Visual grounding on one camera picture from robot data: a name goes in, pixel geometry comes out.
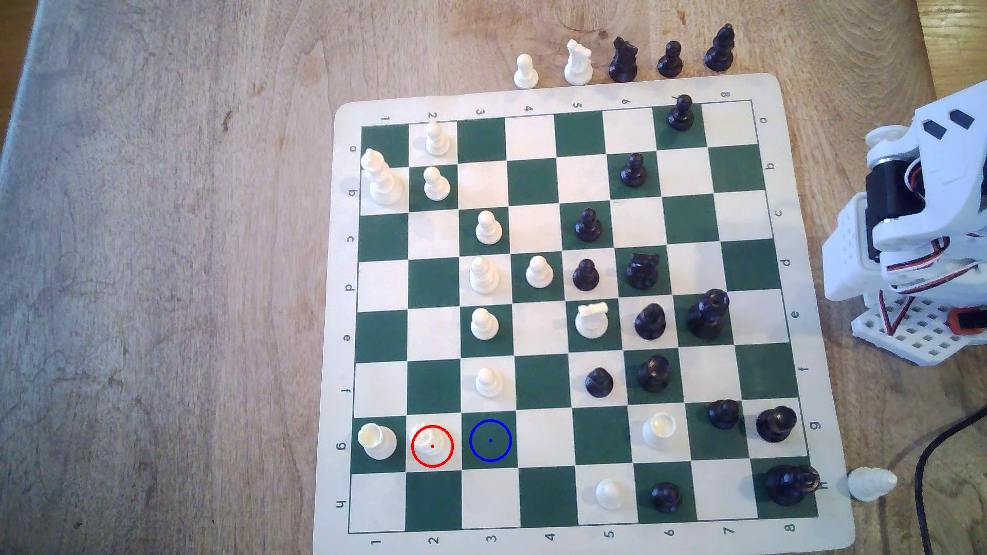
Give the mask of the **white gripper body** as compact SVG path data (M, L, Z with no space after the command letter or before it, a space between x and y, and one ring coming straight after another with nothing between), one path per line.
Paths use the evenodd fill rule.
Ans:
M920 160L925 206L911 215L882 217L874 228L875 247L903 251L934 238L984 230L985 154L985 82L916 108L910 127L876 128L876 162Z

